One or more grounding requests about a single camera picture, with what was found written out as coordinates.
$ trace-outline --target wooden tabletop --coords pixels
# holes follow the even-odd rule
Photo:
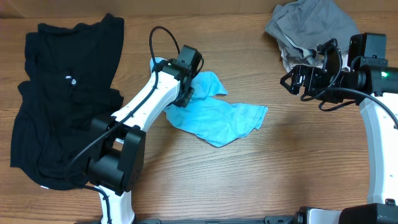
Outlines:
[[[351,14],[361,32],[387,34],[389,65],[398,66],[398,16]],[[216,148],[175,129],[162,113],[147,133],[145,166],[133,190],[138,218],[261,218],[291,215],[300,206],[342,209],[366,203],[368,146],[357,106],[321,112],[280,84],[285,70],[276,41],[264,33],[270,14],[125,18],[124,46],[112,87],[127,103],[149,78],[150,30],[170,29],[180,45],[197,48],[229,103],[269,107],[260,130]],[[0,223],[73,223],[101,216],[97,193],[46,190],[10,168],[14,119],[27,80],[25,35],[45,22],[73,27],[101,18],[0,20]],[[165,32],[154,37],[156,56],[175,57]]]

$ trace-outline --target black t-shirt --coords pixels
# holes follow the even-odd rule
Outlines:
[[[18,90],[22,105],[11,141],[11,167],[34,182],[57,190],[72,189],[65,166],[90,143],[91,120],[120,109],[123,97],[111,83],[123,47],[124,20],[107,14],[91,26],[72,29],[46,24],[26,35],[25,70],[30,81]],[[87,157],[70,170],[85,184]]]

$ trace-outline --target gray towel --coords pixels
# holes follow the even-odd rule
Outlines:
[[[349,39],[359,30],[333,0],[298,0],[276,6],[266,32],[278,40],[284,60],[315,65],[319,61],[309,50],[336,38],[341,53],[345,53]]]

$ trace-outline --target wooden surface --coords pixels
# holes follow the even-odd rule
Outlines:
[[[398,66],[398,16],[351,14],[361,32],[387,34],[387,58]],[[125,103],[149,78],[149,31],[163,25],[180,45],[197,48],[204,70],[229,91],[223,100],[269,107],[259,131],[222,148],[173,128],[161,114],[147,134],[145,166],[133,192],[138,218],[260,218],[293,214],[302,205],[342,209],[366,203],[368,149],[357,106],[331,113],[303,103],[279,85],[285,70],[275,40],[264,33],[270,14],[125,18],[124,47],[113,88]],[[0,223],[73,223],[101,216],[97,193],[46,190],[9,167],[14,118],[22,98],[25,34],[46,22],[73,27],[96,18],[0,21]],[[156,56],[175,57],[165,33]]]
[[[176,16],[271,13],[295,0],[0,0],[0,17]],[[398,11],[396,0],[334,0],[346,12]],[[1,10],[1,3],[9,7]]]

